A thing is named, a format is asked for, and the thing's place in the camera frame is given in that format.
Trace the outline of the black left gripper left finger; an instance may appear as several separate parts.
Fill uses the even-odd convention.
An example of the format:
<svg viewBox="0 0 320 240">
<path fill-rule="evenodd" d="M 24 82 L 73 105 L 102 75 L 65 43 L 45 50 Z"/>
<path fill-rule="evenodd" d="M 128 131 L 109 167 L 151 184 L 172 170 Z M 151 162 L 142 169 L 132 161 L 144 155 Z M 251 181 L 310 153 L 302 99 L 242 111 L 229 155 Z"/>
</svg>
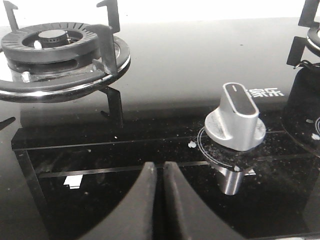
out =
<svg viewBox="0 0 320 240">
<path fill-rule="evenodd" d="M 131 189 L 114 210 L 82 240 L 151 240 L 157 170 L 146 162 Z"/>
</svg>

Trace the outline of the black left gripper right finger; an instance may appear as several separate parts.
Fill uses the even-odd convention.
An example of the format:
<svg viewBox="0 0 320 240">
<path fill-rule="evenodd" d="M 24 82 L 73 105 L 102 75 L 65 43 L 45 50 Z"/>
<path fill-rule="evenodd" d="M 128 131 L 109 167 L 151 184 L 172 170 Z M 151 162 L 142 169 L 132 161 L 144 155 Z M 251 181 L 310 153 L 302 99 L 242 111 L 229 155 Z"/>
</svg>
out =
<svg viewBox="0 0 320 240">
<path fill-rule="evenodd" d="M 223 222 L 188 183 L 176 162 L 163 167 L 166 211 L 178 240 L 243 240 Z"/>
</svg>

